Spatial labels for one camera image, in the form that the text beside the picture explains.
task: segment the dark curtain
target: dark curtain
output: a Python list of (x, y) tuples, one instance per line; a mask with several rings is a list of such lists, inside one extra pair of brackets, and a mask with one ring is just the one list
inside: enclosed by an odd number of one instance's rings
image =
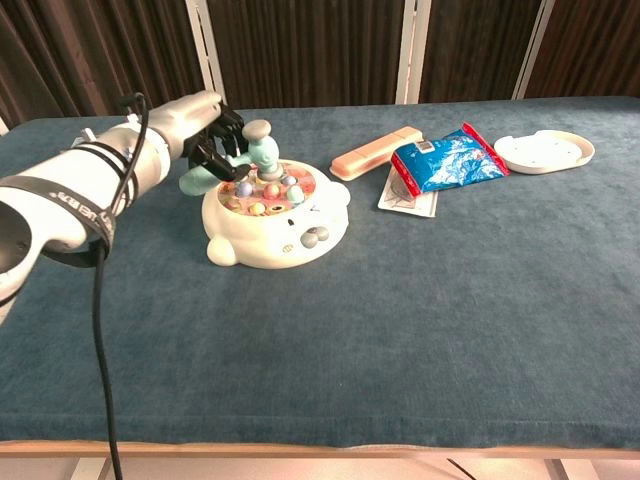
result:
[(420, 102), (509, 99), (540, 0), (433, 0)]
[(209, 0), (234, 108), (395, 100), (402, 0)]
[(640, 1), (556, 0), (526, 97), (640, 96)]
[(122, 113), (133, 91), (159, 105), (203, 88), (178, 0), (5, 0), (0, 5), (0, 115)]

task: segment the whack-a-mole toy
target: whack-a-mole toy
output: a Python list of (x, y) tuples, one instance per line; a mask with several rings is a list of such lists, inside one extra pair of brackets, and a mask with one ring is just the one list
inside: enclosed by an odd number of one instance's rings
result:
[(187, 195), (206, 192), (207, 255), (217, 265), (295, 267), (327, 253), (347, 229), (347, 188), (311, 165), (280, 159), (270, 132), (266, 120), (242, 128), (247, 151), (224, 159), (233, 180), (218, 183), (201, 160), (180, 179)]

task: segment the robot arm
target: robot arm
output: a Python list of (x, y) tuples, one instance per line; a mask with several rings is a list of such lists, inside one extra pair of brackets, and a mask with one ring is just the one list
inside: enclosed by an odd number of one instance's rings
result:
[[(138, 162), (114, 214), (122, 213), (160, 183), (171, 162), (186, 155), (198, 164), (209, 165), (212, 173), (224, 179), (242, 175), (217, 153), (216, 157), (206, 148), (203, 153), (202, 147), (213, 142), (208, 133), (214, 128), (227, 135), (223, 138), (225, 149), (230, 147), (229, 135), (238, 130), (234, 123), (238, 121), (242, 119), (222, 105), (220, 95), (213, 91), (188, 95), (151, 110)], [(79, 218), (99, 220), (110, 208), (139, 132), (140, 124), (133, 116), (97, 138), (85, 129), (85, 142), (16, 176), (26, 179), (0, 180), (0, 323), (43, 248), (64, 252), (87, 241), (90, 231)], [(40, 192), (16, 187), (24, 183), (38, 184)]]

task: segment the wooden floor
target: wooden floor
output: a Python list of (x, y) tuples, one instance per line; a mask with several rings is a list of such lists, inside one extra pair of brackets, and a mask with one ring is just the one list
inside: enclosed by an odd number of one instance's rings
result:
[[(477, 480), (637, 480), (640, 460), (457, 458)], [(469, 480), (446, 458), (286, 459), (139, 458), (122, 461), (126, 480)], [(11, 480), (113, 479), (109, 464), (94, 458), (1, 458), (0, 478)]]

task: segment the white toy base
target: white toy base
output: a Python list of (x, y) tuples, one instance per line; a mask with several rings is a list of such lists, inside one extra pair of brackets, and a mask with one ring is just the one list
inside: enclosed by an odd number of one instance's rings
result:
[[(271, 202), (271, 207), (264, 213), (251, 215), (246, 209), (237, 213), (239, 210), (233, 211), (230, 204), (240, 209), (261, 198), (239, 198), (233, 194), (234, 184), (228, 183), (221, 183), (205, 195), (202, 221), (211, 239), (207, 256), (216, 265), (242, 263), (257, 268), (295, 267), (321, 257), (344, 236), (349, 224), (347, 205), (351, 198), (347, 188), (330, 181), (310, 165), (291, 160), (280, 160), (280, 163), (305, 170), (308, 182), (315, 181), (313, 191), (296, 206), (278, 209), (279, 205), (274, 207)], [(233, 196), (223, 204), (221, 198), (228, 199), (228, 192)], [(245, 202), (243, 207), (239, 205), (240, 200)]]
[(532, 175), (581, 167), (595, 153), (586, 138), (560, 130), (539, 130), (527, 137), (502, 137), (494, 148), (511, 170)]

